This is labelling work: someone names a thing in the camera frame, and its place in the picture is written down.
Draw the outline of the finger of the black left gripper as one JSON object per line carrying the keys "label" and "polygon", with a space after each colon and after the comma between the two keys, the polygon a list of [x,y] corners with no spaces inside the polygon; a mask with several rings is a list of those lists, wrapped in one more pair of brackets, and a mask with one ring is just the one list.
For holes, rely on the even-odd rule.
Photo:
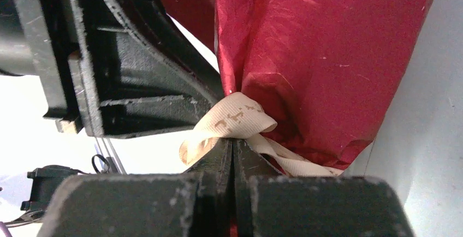
{"label": "finger of the black left gripper", "polygon": [[69,56],[87,135],[129,139],[192,129],[223,98],[219,73],[160,0],[70,0]]}

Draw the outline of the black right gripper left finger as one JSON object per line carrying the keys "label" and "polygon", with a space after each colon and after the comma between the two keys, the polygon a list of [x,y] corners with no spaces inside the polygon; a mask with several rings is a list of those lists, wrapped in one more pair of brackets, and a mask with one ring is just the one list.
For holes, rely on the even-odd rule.
{"label": "black right gripper left finger", "polygon": [[219,139],[187,169],[199,175],[190,236],[229,236],[233,189],[233,141]]}

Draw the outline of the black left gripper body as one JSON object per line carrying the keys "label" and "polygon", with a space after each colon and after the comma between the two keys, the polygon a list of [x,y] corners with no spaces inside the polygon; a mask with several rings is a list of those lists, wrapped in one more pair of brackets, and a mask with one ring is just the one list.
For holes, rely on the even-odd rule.
{"label": "black left gripper body", "polygon": [[77,50],[70,0],[1,0],[1,75],[37,76],[60,133],[83,128],[68,63]]}

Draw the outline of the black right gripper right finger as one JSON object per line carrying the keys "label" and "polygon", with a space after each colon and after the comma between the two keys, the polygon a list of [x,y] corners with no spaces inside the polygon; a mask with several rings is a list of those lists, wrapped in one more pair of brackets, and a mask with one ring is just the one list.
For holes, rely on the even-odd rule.
{"label": "black right gripper right finger", "polygon": [[277,170],[263,156],[251,149],[244,139],[233,140],[235,218],[238,236],[252,236],[252,211],[249,181],[252,176],[278,176]]}

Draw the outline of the cream ribbon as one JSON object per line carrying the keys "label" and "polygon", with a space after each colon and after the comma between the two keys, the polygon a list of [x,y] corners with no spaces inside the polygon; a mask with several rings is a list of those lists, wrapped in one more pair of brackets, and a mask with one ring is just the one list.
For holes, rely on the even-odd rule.
{"label": "cream ribbon", "polygon": [[290,176],[339,176],[343,170],[315,164],[281,144],[263,137],[277,122],[261,105],[241,92],[215,104],[195,125],[179,148],[179,158],[188,167],[209,153],[220,138],[244,139],[251,149],[270,156]]}

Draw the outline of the red wrapping paper sheet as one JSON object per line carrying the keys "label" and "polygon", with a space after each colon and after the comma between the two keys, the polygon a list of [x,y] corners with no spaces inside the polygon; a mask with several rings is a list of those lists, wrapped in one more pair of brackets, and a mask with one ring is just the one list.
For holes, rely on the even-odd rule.
{"label": "red wrapping paper sheet", "polygon": [[225,94],[278,125],[268,138],[344,170],[376,137],[433,0],[161,0],[214,51]]}

